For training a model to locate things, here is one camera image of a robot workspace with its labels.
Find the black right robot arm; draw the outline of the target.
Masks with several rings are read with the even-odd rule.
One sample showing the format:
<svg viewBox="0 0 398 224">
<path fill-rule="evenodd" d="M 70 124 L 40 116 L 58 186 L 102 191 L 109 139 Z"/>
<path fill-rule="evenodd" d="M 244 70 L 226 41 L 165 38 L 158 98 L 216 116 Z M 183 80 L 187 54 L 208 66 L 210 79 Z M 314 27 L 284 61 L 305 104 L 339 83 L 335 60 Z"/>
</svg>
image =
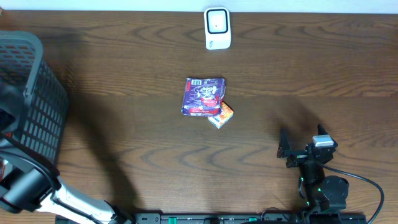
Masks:
<svg viewBox="0 0 398 224">
<path fill-rule="evenodd" d="M 286 159 L 286 167 L 299 168 L 299 194 L 307 201 L 307 208 L 292 215 L 290 221 L 342 223 L 349 183 L 342 177 L 325 175 L 324 166 L 333 159 L 338 144 L 322 125 L 317 128 L 318 134 L 302 150 L 293 149 L 285 129 L 280 130 L 277 157 Z"/>
</svg>

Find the small orange box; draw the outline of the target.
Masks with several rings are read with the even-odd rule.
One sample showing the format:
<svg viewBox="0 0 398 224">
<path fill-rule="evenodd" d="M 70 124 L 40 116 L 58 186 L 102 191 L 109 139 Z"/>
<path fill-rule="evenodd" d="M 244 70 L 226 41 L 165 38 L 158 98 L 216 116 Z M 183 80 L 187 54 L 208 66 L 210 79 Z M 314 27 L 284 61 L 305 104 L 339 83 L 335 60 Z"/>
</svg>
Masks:
<svg viewBox="0 0 398 224">
<path fill-rule="evenodd" d="M 216 116 L 208 117 L 208 121 L 220 129 L 224 124 L 226 124 L 234 115 L 234 111 L 225 103 L 221 104 L 221 113 Z"/>
</svg>

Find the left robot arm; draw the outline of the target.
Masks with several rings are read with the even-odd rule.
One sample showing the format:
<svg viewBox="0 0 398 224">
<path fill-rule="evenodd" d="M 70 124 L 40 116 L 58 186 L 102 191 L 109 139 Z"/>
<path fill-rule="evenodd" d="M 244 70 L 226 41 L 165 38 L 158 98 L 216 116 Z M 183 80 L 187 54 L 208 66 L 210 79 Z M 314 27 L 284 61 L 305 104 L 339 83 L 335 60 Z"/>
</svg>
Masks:
<svg viewBox="0 0 398 224">
<path fill-rule="evenodd" d="M 47 212 L 76 223 L 135 223 L 136 219 L 118 207 L 91 198 L 64 183 L 58 169 L 44 156 L 1 134 L 9 143 L 1 158 L 22 171 L 1 186 L 1 208 L 10 213 Z"/>
</svg>

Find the purple snack bag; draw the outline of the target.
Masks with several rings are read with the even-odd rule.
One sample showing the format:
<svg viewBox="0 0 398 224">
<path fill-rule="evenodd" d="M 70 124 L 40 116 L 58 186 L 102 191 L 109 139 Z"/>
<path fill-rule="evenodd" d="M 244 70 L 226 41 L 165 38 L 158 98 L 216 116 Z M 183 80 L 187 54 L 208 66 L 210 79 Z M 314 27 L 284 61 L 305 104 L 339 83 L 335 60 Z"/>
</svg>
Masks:
<svg viewBox="0 0 398 224">
<path fill-rule="evenodd" d="M 225 90 L 224 78 L 187 78 L 181 108 L 182 114 L 202 117 L 219 115 Z"/>
</svg>

